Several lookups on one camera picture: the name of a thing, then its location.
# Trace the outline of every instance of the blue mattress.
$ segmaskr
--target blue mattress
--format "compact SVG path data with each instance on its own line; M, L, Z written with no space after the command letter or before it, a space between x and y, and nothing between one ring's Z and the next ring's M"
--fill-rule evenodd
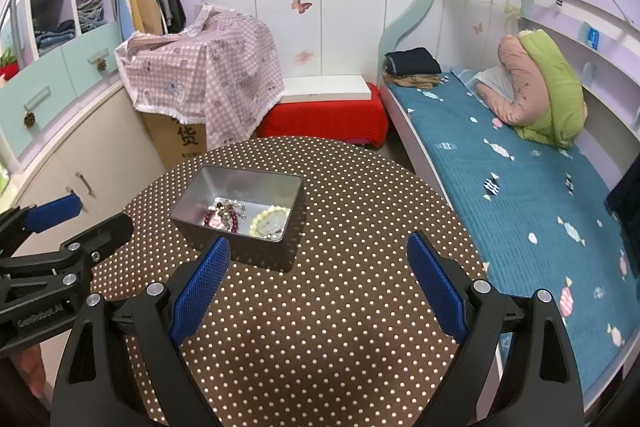
M389 89L428 151L489 280L512 295L541 287L553 293L587 394L640 321L620 227L603 204L607 186L577 148L560 152L500 126L463 85L475 71L457 73L462 80L447 73L445 83L427 92ZM501 343L506 351L508 339Z

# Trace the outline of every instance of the blue gripper pad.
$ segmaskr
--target blue gripper pad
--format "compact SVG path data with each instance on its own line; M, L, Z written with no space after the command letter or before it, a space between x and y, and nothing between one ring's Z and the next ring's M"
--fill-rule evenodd
M429 301L442 331L452 336L458 344L463 344L468 333L464 304L434 255L417 233L409 236L406 257L422 293Z
M209 250L174 304L174 324L169 330L174 346L194 335L207 312L231 261L231 248L224 237Z
M25 230L40 233L52 229L69 219L73 219L80 214L82 201L75 194L69 194L50 203L41 204L29 211L24 219Z

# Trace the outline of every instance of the metal tin box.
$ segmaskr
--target metal tin box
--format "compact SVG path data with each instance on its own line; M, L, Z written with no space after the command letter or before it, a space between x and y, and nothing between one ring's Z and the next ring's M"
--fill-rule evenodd
M246 219L239 219L238 232L204 225L209 207L215 206L218 198L244 204ZM250 235L252 220L272 206L290 209L279 240ZM293 268L306 221L302 178L276 172L205 165L191 180L169 217L198 251L222 236L231 245L233 261L287 272Z

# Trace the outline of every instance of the pillow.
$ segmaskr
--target pillow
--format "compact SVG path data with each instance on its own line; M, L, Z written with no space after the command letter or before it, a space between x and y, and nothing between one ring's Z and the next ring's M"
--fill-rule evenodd
M584 97L580 79L543 30L520 35L520 42L545 79L549 109L533 124L516 129L525 139L568 148L584 126Z
M475 79L485 86L491 87L509 103L515 102L516 94L513 90L513 77L504 66L495 66L494 68L480 71L480 73L476 74Z
M502 38L498 46L498 58L511 73L515 100L511 103L481 82L478 93L504 123L529 125L537 121L549 107L549 95L545 79L520 41L511 35Z

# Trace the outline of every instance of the brown tablecloth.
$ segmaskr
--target brown tablecloth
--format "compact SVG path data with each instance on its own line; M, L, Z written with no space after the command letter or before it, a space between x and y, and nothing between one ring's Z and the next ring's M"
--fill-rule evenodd
M168 214L203 164L298 174L308 208L293 269L232 263L200 330L182 346L224 425L412 425L456 344L406 262L409 233L424 230L442 255L484 277L445 201L355 146L300 137L233 144L178 166L131 202L134 237L100 264L94 291L133 296L196 259ZM127 346L150 416L164 421L135 340Z

